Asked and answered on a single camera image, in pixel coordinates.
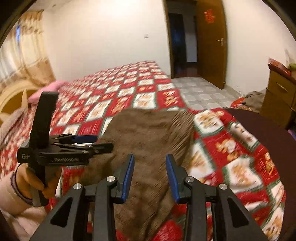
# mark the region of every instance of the dark brown tabletop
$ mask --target dark brown tabletop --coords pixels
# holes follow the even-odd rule
[[[287,193],[284,221],[279,240],[295,235],[296,224],[296,141],[282,127],[251,111],[227,109],[269,151]]]

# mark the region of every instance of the brown cloth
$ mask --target brown cloth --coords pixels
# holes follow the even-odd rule
[[[252,111],[259,113],[263,105],[265,93],[252,91],[247,94],[242,104],[249,107]]]
[[[121,166],[128,154],[134,154],[129,198],[124,205],[114,206],[115,226],[131,241],[150,240],[174,205],[165,156],[171,153],[178,165],[189,166],[193,114],[126,109],[114,116],[100,142],[112,142],[113,153],[91,159],[82,183],[98,183]]]

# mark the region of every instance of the human hand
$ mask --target human hand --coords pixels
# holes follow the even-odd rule
[[[18,167],[15,174],[15,181],[20,193],[26,197],[32,199],[32,194],[30,192],[30,186],[42,191],[46,199],[55,196],[55,191],[59,183],[59,177],[61,176],[62,169],[56,171],[55,176],[48,182],[47,187],[36,175],[30,170],[28,164],[22,164]]]

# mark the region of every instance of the triangular cutout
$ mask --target triangular cutout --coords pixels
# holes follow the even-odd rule
[[[233,227],[239,228],[239,227],[248,225],[249,224],[248,219],[243,214],[243,212],[239,209],[236,203],[231,198],[228,198],[227,202],[230,209]]]
[[[73,198],[69,197],[50,220],[50,224],[66,227]]]

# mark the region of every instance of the curtain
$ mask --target curtain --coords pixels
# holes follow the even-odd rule
[[[42,11],[25,12],[12,28],[0,48],[0,93],[24,78],[40,86],[55,81],[42,33]]]

